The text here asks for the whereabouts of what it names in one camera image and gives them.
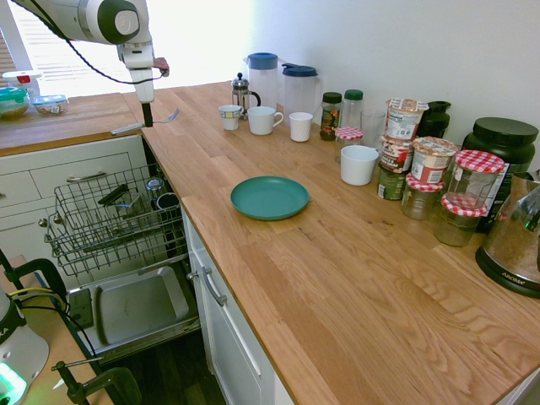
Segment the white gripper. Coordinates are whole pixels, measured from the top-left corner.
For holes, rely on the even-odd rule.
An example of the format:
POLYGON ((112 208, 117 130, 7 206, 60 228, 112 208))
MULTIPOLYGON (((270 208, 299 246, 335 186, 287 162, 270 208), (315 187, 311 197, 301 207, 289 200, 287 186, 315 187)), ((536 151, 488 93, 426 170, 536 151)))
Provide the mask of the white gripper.
POLYGON ((129 68, 128 72, 135 87, 136 95, 142 103, 144 126, 152 127, 153 115, 150 104, 154 101, 154 76, 152 68, 129 68))

